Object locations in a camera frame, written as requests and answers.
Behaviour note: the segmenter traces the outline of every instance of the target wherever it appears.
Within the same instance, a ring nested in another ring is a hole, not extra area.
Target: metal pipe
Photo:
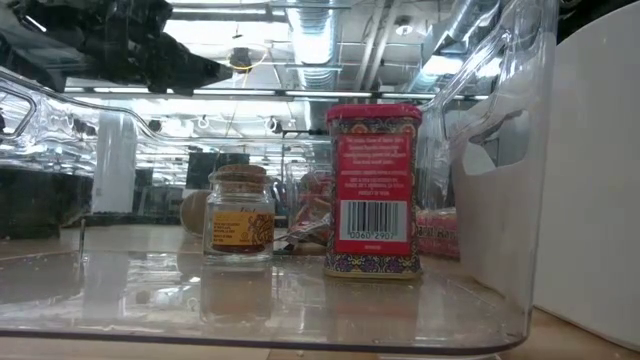
[[[358,75],[356,75],[356,82],[353,85],[353,91],[358,91],[362,88],[362,81],[364,80],[364,75],[367,72],[367,67],[369,66],[369,60],[371,58],[371,52],[373,51],[373,43],[376,41],[376,37],[378,37],[378,28],[380,27],[380,20],[382,19],[384,2],[385,0],[376,1],[376,8],[373,12],[373,20],[371,22],[371,30],[369,31],[369,35],[367,36],[364,54],[362,54],[362,62],[360,65],[360,69],[358,69]]]
[[[391,4],[391,8],[387,14],[387,23],[384,26],[382,37],[380,38],[380,42],[376,49],[376,56],[373,58],[373,64],[371,65],[371,70],[369,70],[369,76],[364,84],[365,90],[371,89],[373,81],[376,79],[382,55],[384,55],[384,49],[387,47],[387,40],[389,40],[389,34],[391,33],[391,28],[393,28],[396,16],[398,15],[398,8],[400,8],[401,4],[402,0],[393,0],[393,3]]]

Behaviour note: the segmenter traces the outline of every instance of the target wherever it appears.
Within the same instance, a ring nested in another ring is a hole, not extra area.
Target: jar label
[[[273,242],[270,213],[221,211],[213,214],[213,245],[255,246]]]
[[[411,139],[411,134],[337,137],[337,252],[409,254]]]

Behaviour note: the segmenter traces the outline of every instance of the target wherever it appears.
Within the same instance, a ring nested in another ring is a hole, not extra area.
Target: clear plastic bin
[[[78,14],[110,1],[27,3],[0,2],[0,336],[466,358],[527,339],[556,0],[151,0],[103,32]],[[316,243],[203,266],[183,199],[255,164],[291,218],[346,102],[422,110],[417,210],[455,207],[460,259],[421,255],[411,281],[325,277]]]

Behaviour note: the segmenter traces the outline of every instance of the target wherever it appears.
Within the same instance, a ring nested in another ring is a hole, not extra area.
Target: decorative tin
[[[327,118],[335,202],[325,273],[419,276],[414,187],[422,113],[410,105],[341,105]]]

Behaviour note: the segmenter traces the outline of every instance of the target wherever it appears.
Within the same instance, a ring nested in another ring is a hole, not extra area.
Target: white panel
[[[556,51],[535,303],[640,349],[640,3]]]

